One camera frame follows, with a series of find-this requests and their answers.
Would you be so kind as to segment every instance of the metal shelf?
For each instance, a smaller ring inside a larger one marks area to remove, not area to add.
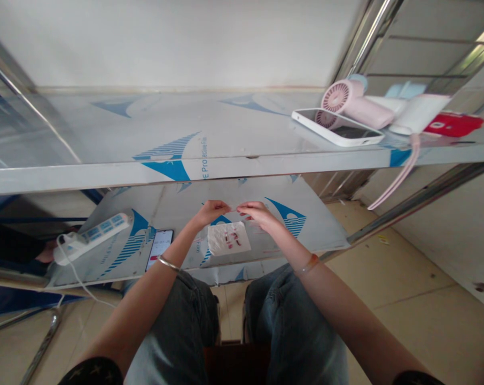
[[[285,227],[312,252],[349,247],[347,233],[301,177],[271,176],[241,180],[170,183],[164,186],[120,188],[109,192],[80,229],[91,227],[119,212],[134,218],[125,229],[73,262],[86,284],[138,278],[145,272],[152,241],[158,229],[178,234],[208,199],[221,199],[232,208],[245,201],[262,201]],[[212,225],[241,221],[229,212]],[[210,285],[259,278],[286,263],[269,234],[244,221],[251,250],[213,257],[207,228],[193,242],[182,268]],[[79,284],[71,266],[52,265],[48,288]]]
[[[52,129],[0,127],[0,195],[400,166],[407,137],[342,148],[290,118],[319,93],[36,96]],[[418,165],[484,161],[484,128],[423,138]]]

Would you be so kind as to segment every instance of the power strip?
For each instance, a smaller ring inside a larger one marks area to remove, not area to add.
[[[61,247],[53,250],[55,262],[61,266],[69,265],[69,262],[76,260],[89,250],[95,248],[100,243],[113,237],[115,234],[131,226],[133,218],[119,213],[100,223],[98,226],[87,230],[84,234],[69,233],[65,237],[65,242]]]

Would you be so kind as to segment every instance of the bracelet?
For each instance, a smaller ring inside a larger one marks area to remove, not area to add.
[[[179,273],[179,271],[181,270],[179,267],[176,267],[171,262],[167,261],[163,256],[159,256],[158,260],[162,262],[164,265],[166,265],[167,267],[170,267],[171,269],[173,269],[176,273]]]
[[[311,258],[310,258],[310,261],[306,264],[306,266],[303,267],[302,269],[294,270],[294,273],[297,276],[305,275],[311,269],[313,269],[315,266],[317,266],[317,264],[318,264],[318,256],[316,254],[312,254],[311,255]]]

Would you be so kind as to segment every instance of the tiled floor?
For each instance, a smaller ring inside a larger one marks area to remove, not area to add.
[[[358,202],[328,207],[349,233],[374,218]],[[440,380],[484,385],[484,306],[395,231],[379,235],[330,261],[329,266]],[[221,303],[224,340],[240,339],[247,285],[212,289]],[[56,384],[111,312],[91,300],[66,305],[63,322],[32,384]],[[19,382],[49,320],[41,314],[0,332],[0,384]],[[351,355],[349,375],[352,385],[370,383]]]

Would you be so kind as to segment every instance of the hand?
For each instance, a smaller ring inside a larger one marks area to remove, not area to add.
[[[206,201],[201,210],[194,215],[192,221],[203,228],[230,211],[230,207],[223,201]]]
[[[279,222],[276,217],[271,214],[263,202],[242,203],[237,207],[237,211],[242,216],[249,214],[250,217],[247,219],[254,219],[266,232],[269,232],[269,230],[272,230],[275,226],[281,225],[281,222]]]

